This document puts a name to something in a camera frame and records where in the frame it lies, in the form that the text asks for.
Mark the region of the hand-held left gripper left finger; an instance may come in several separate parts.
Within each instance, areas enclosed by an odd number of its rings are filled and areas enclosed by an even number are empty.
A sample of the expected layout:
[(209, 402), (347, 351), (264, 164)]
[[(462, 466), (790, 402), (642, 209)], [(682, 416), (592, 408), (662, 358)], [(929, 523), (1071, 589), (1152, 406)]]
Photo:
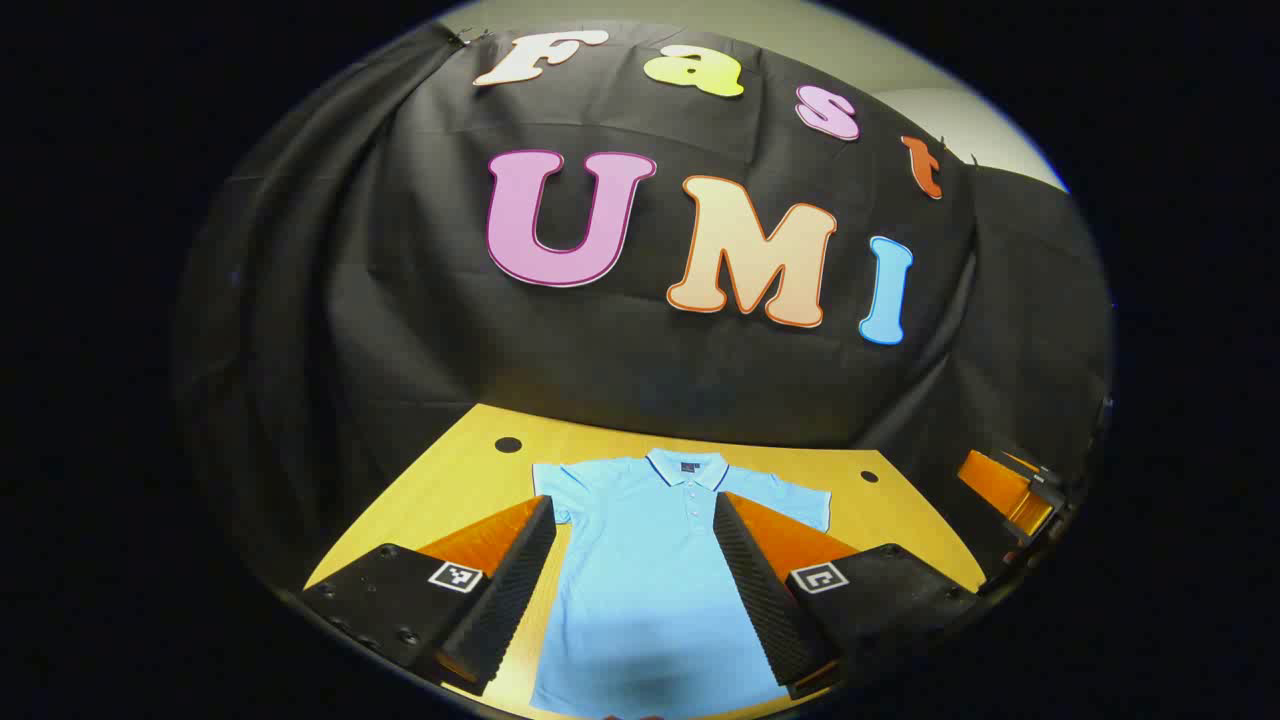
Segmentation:
[(538, 496), (421, 548), (384, 543), (302, 593), (321, 619), (426, 682), (481, 694), (556, 538)]

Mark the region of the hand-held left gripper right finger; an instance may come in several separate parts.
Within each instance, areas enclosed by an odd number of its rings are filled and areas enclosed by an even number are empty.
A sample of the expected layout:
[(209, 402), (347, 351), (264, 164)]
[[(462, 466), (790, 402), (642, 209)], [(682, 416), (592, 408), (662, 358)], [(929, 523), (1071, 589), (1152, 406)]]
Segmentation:
[(896, 543), (856, 550), (762, 503), (716, 500), (716, 538), (792, 700), (863, 689), (966, 626), (979, 594)]

